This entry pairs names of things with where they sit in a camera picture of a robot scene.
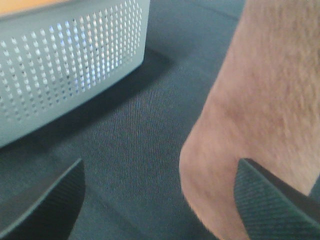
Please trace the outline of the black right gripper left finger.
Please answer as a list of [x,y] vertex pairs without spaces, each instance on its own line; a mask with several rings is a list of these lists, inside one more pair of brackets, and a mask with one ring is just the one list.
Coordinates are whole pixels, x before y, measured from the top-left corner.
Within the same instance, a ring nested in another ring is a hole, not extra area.
[[86,192],[81,159],[0,205],[2,240],[67,240]]

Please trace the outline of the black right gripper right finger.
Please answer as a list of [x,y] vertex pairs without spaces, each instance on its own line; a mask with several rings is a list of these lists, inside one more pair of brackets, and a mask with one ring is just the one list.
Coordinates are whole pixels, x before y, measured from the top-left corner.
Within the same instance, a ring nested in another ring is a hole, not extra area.
[[320,204],[252,159],[238,162],[237,211],[251,240],[318,240]]

